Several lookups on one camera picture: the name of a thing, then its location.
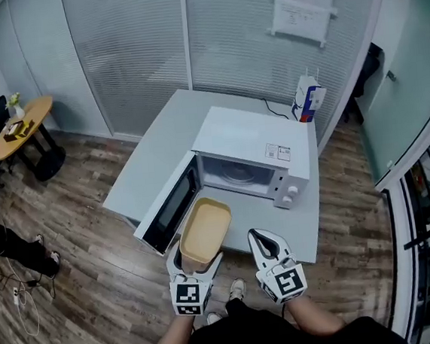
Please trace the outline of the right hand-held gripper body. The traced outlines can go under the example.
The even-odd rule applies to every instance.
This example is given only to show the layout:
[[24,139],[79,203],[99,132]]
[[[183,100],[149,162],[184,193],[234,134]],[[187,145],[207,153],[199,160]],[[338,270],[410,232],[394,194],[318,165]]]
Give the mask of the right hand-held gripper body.
[[259,287],[275,303],[283,304],[299,297],[307,289],[303,267],[295,255],[281,260],[255,260]]

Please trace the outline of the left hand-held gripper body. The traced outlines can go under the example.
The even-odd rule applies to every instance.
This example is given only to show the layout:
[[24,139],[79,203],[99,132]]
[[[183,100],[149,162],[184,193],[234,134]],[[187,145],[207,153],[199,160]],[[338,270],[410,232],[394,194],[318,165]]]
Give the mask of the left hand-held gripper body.
[[172,274],[169,292],[176,315],[203,315],[212,292],[213,275],[209,272],[192,275]]

